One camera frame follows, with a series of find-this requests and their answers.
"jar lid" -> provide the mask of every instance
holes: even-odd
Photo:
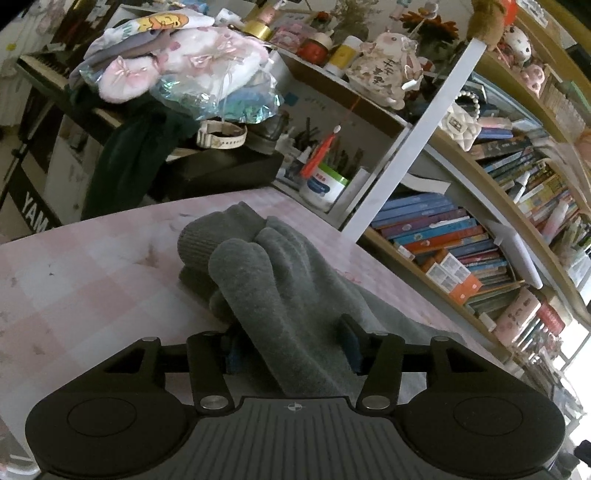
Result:
[[[315,33],[311,36],[311,39],[326,47],[328,50],[332,48],[332,38],[330,38],[326,33]]]

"metal screw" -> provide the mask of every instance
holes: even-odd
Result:
[[[369,395],[361,401],[361,404],[370,410],[383,410],[390,406],[390,400],[382,395]]]
[[[221,395],[208,395],[203,397],[199,403],[206,410],[221,410],[228,406],[229,401]]]

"orange box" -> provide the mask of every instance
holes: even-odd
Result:
[[[480,280],[445,249],[429,258],[421,269],[459,305],[464,305],[482,287]]]

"white pole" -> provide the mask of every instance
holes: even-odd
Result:
[[[343,228],[345,236],[356,242],[363,234],[433,135],[439,121],[455,101],[456,95],[466,83],[485,50],[486,45],[480,40],[470,41],[425,113]]]

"yellow cartoon print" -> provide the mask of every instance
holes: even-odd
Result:
[[[181,28],[189,23],[189,18],[183,14],[162,13],[138,18],[138,32],[148,30],[167,30],[169,28]]]

